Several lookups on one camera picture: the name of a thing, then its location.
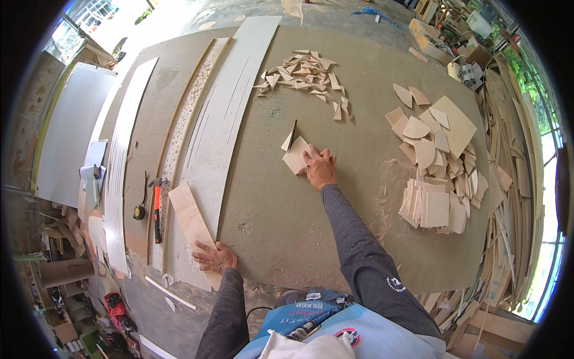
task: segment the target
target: hand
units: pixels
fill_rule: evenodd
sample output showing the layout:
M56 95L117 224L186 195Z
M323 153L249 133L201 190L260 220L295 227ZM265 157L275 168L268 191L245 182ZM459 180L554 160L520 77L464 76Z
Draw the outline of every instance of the hand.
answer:
M206 253L191 253L193 259L199 263L200 271L212 271L217 274L223 274L226 268L237 269L237 256L220 241L215 242L217 249L210 248L197 241L195 241L195 245L206 251Z
M312 144L309 144L311 154L303 151L303 160L309 167L303 167L297 172L298 175L307 174L311 185L318 191L326 184L335 183L335 162L337 156L329 157L329 149L325 148L321 153Z

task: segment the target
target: blue rope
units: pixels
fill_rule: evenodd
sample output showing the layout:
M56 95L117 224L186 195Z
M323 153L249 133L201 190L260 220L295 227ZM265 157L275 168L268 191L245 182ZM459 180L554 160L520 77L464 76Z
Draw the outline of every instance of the blue rope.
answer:
M401 30L407 30L407 28L406 28L403 24L400 24L400 23L398 23L398 22L394 22L393 19L389 18L387 15L381 13L381 12L380 12L379 10L377 10L377 9L371 9L371 8L369 8L369 7L365 7L365 8L363 8L363 10L361 10L361 11L353 11L353 12L351 13L351 15L361 15L361 14L379 15L379 16L381 16L381 18L382 18L383 20L387 21L389 24L391 24L391 25L393 25L393 26L395 26L395 27L397 27L397 28L399 28L399 29L401 29Z

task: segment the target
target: white cloth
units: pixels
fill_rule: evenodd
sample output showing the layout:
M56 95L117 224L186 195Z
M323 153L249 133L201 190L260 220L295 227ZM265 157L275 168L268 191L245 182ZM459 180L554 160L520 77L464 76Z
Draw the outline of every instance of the white cloth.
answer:
M288 339L272 329L267 332L271 337L261 352L261 359L355 359L350 335L346 332L341 338L322 335L308 344Z

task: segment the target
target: electric cord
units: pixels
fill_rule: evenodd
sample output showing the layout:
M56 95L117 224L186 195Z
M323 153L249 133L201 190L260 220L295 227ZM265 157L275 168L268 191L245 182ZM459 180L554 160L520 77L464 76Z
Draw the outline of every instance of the electric cord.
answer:
M249 312L247 312L247 318L249 319L249 314L251 314L252 311L254 311L255 309L269 309L269 310L273 310L273 308L269 308L269 307L255 307L253 309L251 309Z

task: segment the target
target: cardboard tube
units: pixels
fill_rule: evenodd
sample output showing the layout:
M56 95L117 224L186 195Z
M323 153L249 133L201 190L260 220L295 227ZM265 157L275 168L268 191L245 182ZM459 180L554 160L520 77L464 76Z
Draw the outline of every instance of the cardboard tube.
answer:
M56 287L94 276L94 265L89 259L39 263L38 270L45 288Z

